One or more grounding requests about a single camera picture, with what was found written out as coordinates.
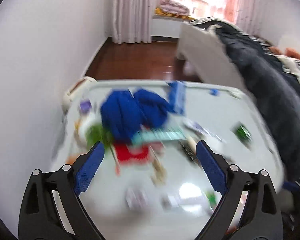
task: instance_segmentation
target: white table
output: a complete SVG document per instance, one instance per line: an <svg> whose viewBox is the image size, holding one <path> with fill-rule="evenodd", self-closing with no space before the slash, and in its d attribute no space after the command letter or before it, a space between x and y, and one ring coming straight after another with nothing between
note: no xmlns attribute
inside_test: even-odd
<svg viewBox="0 0 300 240"><path fill-rule="evenodd" d="M202 83L186 82L186 117L220 136L224 141L224 155L231 158L243 171L258 173L265 169L278 191L283 183L283 167L272 138L267 134L264 121L251 100L242 93L241 99L230 95L232 88ZM98 108L112 89L134 91L139 87L167 98L169 86L165 81L126 80L101 81L91 87L83 97L89 98ZM219 89L219 96L209 94L211 88ZM51 171L58 170L71 154L83 152L74 140L74 121L79 118L76 100L67 114L66 138L53 162ZM170 122L181 122L182 117L172 116ZM250 150L232 132L242 122L252 135ZM154 170L151 164L122 166L120 177L114 172L111 154L103 159L87 192L80 195L91 219L108 240L139 239L195 239L210 215L200 206L186 206L165 210L162 197L169 195L204 194L212 190L205 172L192 165L173 144L167 144L160 162L167 170L164 186L151 181ZM150 207L146 212L132 212L126 203L128 187L142 187L148 195ZM60 199L55 197L60 217L66 230L73 232L63 211ZM240 219L243 205L239 205L232 224Z"/></svg>

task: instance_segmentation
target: blue towel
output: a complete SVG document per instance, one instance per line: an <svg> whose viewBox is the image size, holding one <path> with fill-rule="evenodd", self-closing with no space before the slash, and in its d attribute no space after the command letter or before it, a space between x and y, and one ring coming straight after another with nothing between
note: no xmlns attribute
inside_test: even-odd
<svg viewBox="0 0 300 240"><path fill-rule="evenodd" d="M169 103L156 93L140 89L133 96L144 114L143 125L150 128L161 127L167 120L167 112L172 112Z"/></svg>
<svg viewBox="0 0 300 240"><path fill-rule="evenodd" d="M129 90L113 91L100 108L102 125L117 141L129 141L140 129L144 117Z"/></svg>
<svg viewBox="0 0 300 240"><path fill-rule="evenodd" d="M130 142L140 126L159 128L172 112L169 103L159 95L144 89L113 91L100 108L102 125L117 141Z"/></svg>

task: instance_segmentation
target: blue gripper pad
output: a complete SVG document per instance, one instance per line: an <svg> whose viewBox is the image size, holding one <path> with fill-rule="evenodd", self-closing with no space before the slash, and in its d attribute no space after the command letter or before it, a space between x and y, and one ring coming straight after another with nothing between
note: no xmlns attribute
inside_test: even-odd
<svg viewBox="0 0 300 240"><path fill-rule="evenodd" d="M77 196L79 196L81 192L87 191L104 156L105 147L102 143L99 143L75 176L74 192Z"/></svg>
<svg viewBox="0 0 300 240"><path fill-rule="evenodd" d="M226 187L226 175L223 170L202 142L197 143L196 152L197 158L206 172L213 189L224 195L228 189Z"/></svg>

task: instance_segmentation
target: white bed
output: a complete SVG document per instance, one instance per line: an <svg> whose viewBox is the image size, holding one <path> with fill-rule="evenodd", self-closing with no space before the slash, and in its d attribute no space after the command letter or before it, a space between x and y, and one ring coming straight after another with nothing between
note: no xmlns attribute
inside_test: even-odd
<svg viewBox="0 0 300 240"><path fill-rule="evenodd" d="M205 83L239 88L251 95L224 45L212 32L183 22L176 56L188 61Z"/></svg>

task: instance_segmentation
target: clutter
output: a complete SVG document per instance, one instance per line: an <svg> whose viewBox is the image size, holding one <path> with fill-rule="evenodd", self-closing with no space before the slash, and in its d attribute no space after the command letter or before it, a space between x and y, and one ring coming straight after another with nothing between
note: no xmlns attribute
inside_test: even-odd
<svg viewBox="0 0 300 240"><path fill-rule="evenodd" d="M186 156L188 157L188 159L191 162L193 162L193 163L201 166L200 162L199 162L199 160L198 160L198 158L196 156L196 154L191 150L191 148L189 147L188 143L186 143L185 141L180 141L179 143L181 145L182 151L186 154Z"/></svg>
<svg viewBox="0 0 300 240"><path fill-rule="evenodd" d="M154 168L154 176L151 176L152 182L155 186L164 185L166 183L167 171L159 162L154 150L152 148L151 150L154 155L154 161L152 162L152 166Z"/></svg>
<svg viewBox="0 0 300 240"><path fill-rule="evenodd" d="M206 196L209 200L211 210L215 211L218 204L217 204L216 195L214 194L214 191L206 192Z"/></svg>
<svg viewBox="0 0 300 240"><path fill-rule="evenodd" d="M140 89L133 94L144 116L143 125L159 128L167 120L168 112L172 112L169 103L156 93Z"/></svg>
<svg viewBox="0 0 300 240"><path fill-rule="evenodd" d="M218 96L219 95L219 90L218 89L210 89L210 94L213 96Z"/></svg>
<svg viewBox="0 0 300 240"><path fill-rule="evenodd" d="M249 131L245 128L245 126L240 123L233 131L233 133L237 136L237 138L246 146L250 147L252 142L252 137Z"/></svg>
<svg viewBox="0 0 300 240"><path fill-rule="evenodd" d="M208 129L202 127L202 126L201 126L200 124L198 124L197 122L194 122L194 121L192 121L192 120L190 120L190 119L188 119L188 118L185 118L185 119L183 120L183 125L184 125L186 128L188 128L188 129L194 131L194 132L195 132L196 134L198 134L199 136L201 136L201 137L203 136L203 138L204 138L206 135L209 135L209 136L212 136L212 137L217 138L217 139L218 139L219 141L221 141L221 142L224 141L224 140L221 139L218 135L216 135L216 134L210 132Z"/></svg>
<svg viewBox="0 0 300 240"><path fill-rule="evenodd" d="M120 164L119 164L117 155L114 153L113 146L110 146L110 150L111 150L111 153L112 153L112 157L113 157L113 159L115 161L115 174L117 176L120 176Z"/></svg>
<svg viewBox="0 0 300 240"><path fill-rule="evenodd" d="M140 129L144 117L129 90L112 91L100 108L102 125L117 141L130 141Z"/></svg>
<svg viewBox="0 0 300 240"><path fill-rule="evenodd" d="M62 99L62 110L64 113L68 112L73 101L81 97L85 91L88 91L97 81L91 77L83 77L75 85L70 88Z"/></svg>
<svg viewBox="0 0 300 240"><path fill-rule="evenodd" d="M111 132L107 128L104 128L101 123L90 126L86 131L85 137L87 149L90 149L98 141L103 143L105 149L109 149L113 142Z"/></svg>
<svg viewBox="0 0 300 240"><path fill-rule="evenodd" d="M89 132L90 128L94 125L97 125L100 122L100 119L97 118L96 114L92 111L83 115L79 120L74 124L75 131L78 136L79 143L88 148L86 134Z"/></svg>
<svg viewBox="0 0 300 240"><path fill-rule="evenodd" d="M78 154L71 154L71 155L67 158L65 164L70 164L70 165L74 164L75 160L76 160L80 155L83 155L83 154L86 154L86 152L85 152L85 153L78 153Z"/></svg>
<svg viewBox="0 0 300 240"><path fill-rule="evenodd" d="M199 135L205 135L206 134L206 131L205 129L199 125L197 122L194 122L188 118L185 118L183 120L183 125L185 127L187 127L188 129L194 131L195 133L199 134Z"/></svg>
<svg viewBox="0 0 300 240"><path fill-rule="evenodd" d="M84 100L80 102L80 113L87 114L92 109L90 100Z"/></svg>
<svg viewBox="0 0 300 240"><path fill-rule="evenodd" d="M168 83L168 85L171 87L170 93L168 95L171 108L173 109L175 114L184 115L186 94L185 84L181 81L174 81Z"/></svg>
<svg viewBox="0 0 300 240"><path fill-rule="evenodd" d="M197 154L196 153L197 142L189 135L186 136L186 140L192 152L194 152L194 154Z"/></svg>
<svg viewBox="0 0 300 240"><path fill-rule="evenodd" d="M131 148L124 143L114 143L113 146L119 164L146 164L153 160L147 145Z"/></svg>
<svg viewBox="0 0 300 240"><path fill-rule="evenodd" d="M152 148L156 156L162 156L166 148L162 142L149 143L148 146Z"/></svg>
<svg viewBox="0 0 300 240"><path fill-rule="evenodd" d="M142 188L128 188L126 201L132 211L144 211L149 205L146 192Z"/></svg>
<svg viewBox="0 0 300 240"><path fill-rule="evenodd" d="M133 145L148 144L153 142L166 142L173 140L185 140L186 136L179 128L170 128L167 130L152 129L137 132L131 142Z"/></svg>
<svg viewBox="0 0 300 240"><path fill-rule="evenodd" d="M158 128L171 112L170 105L159 95L141 89L113 91L100 108L102 124L117 141L129 142L140 126Z"/></svg>

